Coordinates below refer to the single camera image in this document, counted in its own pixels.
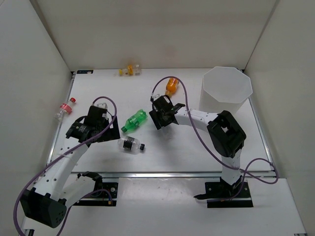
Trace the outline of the clear bottle yellow cap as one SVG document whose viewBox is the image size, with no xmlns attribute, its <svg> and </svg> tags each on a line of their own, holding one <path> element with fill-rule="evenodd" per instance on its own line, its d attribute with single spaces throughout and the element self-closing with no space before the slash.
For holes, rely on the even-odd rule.
<svg viewBox="0 0 315 236">
<path fill-rule="evenodd" d="M 139 76 L 142 69 L 139 64 L 129 64 L 126 68 L 118 70 L 118 76 Z"/>
</svg>

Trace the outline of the clear bottle red label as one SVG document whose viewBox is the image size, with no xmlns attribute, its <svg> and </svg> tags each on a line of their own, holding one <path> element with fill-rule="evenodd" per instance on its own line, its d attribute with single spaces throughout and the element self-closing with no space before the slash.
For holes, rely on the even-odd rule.
<svg viewBox="0 0 315 236">
<path fill-rule="evenodd" d="M 66 103 L 61 104 L 59 112 L 55 114 L 55 119 L 62 122 L 65 115 L 72 113 L 75 103 L 76 99 L 72 97 Z"/>
</svg>

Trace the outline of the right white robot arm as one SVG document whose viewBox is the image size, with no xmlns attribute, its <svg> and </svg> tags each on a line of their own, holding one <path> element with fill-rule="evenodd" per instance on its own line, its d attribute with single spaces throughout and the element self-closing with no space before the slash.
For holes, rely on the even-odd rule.
<svg viewBox="0 0 315 236">
<path fill-rule="evenodd" d="M 174 105 L 167 95 L 151 97 L 150 101 L 152 110 L 149 114 L 158 130 L 174 123 L 208 132 L 215 150 L 221 155 L 222 195 L 216 197 L 234 197 L 241 190 L 240 156 L 246 139 L 234 116 L 229 111 L 216 114 L 188 109 L 181 103 Z"/>
</svg>

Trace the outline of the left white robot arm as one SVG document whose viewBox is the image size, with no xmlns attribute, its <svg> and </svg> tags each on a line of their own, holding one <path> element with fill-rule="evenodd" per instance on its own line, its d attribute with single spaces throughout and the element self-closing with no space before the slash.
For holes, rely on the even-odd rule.
<svg viewBox="0 0 315 236">
<path fill-rule="evenodd" d="M 88 114 L 76 119 L 67 130 L 62 153 L 48 165 L 31 189 L 23 190 L 19 202 L 25 216 L 56 228 L 65 218 L 67 210 L 81 198 L 101 195 L 102 176 L 96 172 L 79 174 L 69 186 L 65 183 L 91 144 L 119 138 L 116 115 L 108 116 L 106 103 L 92 104 Z"/>
</svg>

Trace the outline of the green plastic bottle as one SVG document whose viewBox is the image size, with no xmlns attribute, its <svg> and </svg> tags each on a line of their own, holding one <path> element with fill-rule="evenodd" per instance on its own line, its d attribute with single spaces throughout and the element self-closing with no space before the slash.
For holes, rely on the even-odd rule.
<svg viewBox="0 0 315 236">
<path fill-rule="evenodd" d="M 125 122 L 125 125 L 121 128 L 123 133 L 130 133 L 138 129 L 147 119 L 147 113 L 140 109 Z"/>
</svg>

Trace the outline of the orange plastic bottle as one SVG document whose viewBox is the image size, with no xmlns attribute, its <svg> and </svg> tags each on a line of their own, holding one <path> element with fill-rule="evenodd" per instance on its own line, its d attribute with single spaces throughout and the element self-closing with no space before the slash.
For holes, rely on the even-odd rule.
<svg viewBox="0 0 315 236">
<path fill-rule="evenodd" d="M 170 78 L 165 87 L 165 95 L 172 97 L 177 91 L 178 84 L 178 79 L 174 77 Z"/>
</svg>

